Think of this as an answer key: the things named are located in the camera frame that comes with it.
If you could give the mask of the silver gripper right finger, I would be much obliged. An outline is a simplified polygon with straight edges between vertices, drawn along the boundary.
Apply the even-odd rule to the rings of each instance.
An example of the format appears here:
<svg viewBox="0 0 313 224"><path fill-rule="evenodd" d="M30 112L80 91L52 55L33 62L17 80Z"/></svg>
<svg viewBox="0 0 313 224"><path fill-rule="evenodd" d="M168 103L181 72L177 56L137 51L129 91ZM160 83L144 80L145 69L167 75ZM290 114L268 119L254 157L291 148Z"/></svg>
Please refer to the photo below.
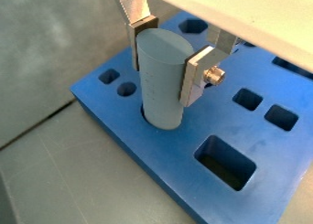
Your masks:
<svg viewBox="0 0 313 224"><path fill-rule="evenodd" d="M202 47L187 59L181 82L179 102L184 107L200 98L204 86L219 85L224 80L220 62L231 55L236 36L216 26L207 28L207 41L211 45Z"/></svg>

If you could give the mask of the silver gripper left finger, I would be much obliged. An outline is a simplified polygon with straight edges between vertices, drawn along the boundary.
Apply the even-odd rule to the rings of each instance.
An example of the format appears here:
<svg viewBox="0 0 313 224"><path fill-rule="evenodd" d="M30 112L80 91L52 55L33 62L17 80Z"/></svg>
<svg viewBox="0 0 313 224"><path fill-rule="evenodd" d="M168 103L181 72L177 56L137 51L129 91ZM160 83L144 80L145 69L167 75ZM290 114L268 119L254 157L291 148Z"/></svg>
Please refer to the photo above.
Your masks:
<svg viewBox="0 0 313 224"><path fill-rule="evenodd" d="M127 28L132 49L133 69L139 70L135 38L143 30L157 27L159 18L149 13L147 0L116 0L116 2Z"/></svg>

